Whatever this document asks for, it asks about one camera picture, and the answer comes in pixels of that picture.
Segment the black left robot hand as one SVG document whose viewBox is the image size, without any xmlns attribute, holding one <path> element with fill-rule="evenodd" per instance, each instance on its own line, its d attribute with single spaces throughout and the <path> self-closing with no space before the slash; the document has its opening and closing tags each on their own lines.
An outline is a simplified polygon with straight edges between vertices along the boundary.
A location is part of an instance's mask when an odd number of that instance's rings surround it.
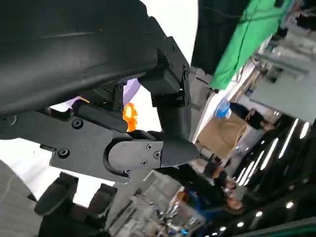
<svg viewBox="0 0 316 237">
<path fill-rule="evenodd" d="M 190 66 L 139 0 L 3 0 L 0 136 L 39 143 L 50 165 L 126 183 L 188 163 Z M 127 131 L 123 87 L 138 79 L 161 132 Z"/>
</svg>

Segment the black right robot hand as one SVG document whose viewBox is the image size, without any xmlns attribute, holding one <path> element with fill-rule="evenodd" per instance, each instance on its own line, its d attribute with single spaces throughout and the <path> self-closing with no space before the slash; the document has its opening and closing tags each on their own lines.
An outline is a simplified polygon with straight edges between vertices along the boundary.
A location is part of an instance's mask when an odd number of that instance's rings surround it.
<svg viewBox="0 0 316 237">
<path fill-rule="evenodd" d="M 61 172 L 37 201 L 34 211 L 42 217 L 39 237 L 109 237 L 106 221 L 117 189 L 101 184 L 89 206 L 73 202 L 79 179 Z"/>
</svg>

